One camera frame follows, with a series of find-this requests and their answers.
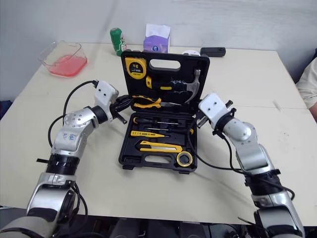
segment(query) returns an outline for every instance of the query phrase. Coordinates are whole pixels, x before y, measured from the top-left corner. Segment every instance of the white tissue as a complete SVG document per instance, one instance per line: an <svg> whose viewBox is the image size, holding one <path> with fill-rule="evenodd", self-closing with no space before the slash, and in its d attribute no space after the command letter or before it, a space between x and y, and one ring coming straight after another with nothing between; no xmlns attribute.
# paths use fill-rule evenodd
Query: white tissue
<svg viewBox="0 0 317 238"><path fill-rule="evenodd" d="M145 36L161 36L164 38L169 37L170 27L166 25L147 24Z"/></svg>

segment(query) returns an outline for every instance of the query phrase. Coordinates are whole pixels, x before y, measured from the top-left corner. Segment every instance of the purple tissue box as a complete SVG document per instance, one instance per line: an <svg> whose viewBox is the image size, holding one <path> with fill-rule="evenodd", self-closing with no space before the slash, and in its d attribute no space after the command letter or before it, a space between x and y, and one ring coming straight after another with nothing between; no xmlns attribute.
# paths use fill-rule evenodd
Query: purple tissue box
<svg viewBox="0 0 317 238"><path fill-rule="evenodd" d="M143 48L145 52L169 52L169 36L168 38L161 36L149 36L146 37L143 42Z"/></svg>

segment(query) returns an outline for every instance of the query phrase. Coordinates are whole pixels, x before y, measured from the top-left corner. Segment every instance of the pink liquid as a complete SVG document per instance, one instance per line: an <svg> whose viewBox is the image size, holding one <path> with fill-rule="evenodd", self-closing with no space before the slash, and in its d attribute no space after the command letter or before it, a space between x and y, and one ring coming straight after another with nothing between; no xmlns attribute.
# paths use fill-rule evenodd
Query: pink liquid
<svg viewBox="0 0 317 238"><path fill-rule="evenodd" d="M87 64L87 58L78 56L62 56L55 62L56 66L50 66L49 72L64 77L74 77Z"/></svg>

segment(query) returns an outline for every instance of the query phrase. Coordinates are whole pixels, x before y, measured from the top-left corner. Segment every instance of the green can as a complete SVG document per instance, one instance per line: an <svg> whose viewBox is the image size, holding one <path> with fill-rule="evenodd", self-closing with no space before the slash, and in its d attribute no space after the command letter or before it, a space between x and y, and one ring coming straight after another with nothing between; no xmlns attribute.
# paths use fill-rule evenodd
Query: green can
<svg viewBox="0 0 317 238"><path fill-rule="evenodd" d="M117 56L121 56L122 52L127 49L122 31L119 28L112 28L110 30L110 36L115 53Z"/></svg>

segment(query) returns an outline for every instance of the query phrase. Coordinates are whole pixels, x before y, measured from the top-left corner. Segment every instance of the black remote control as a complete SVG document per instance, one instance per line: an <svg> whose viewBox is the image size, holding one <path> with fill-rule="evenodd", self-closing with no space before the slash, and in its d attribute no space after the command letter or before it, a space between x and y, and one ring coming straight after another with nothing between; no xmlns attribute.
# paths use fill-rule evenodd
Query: black remote control
<svg viewBox="0 0 317 238"><path fill-rule="evenodd" d="M207 55L208 57L223 57L226 54L225 47L202 47L200 55Z"/></svg>

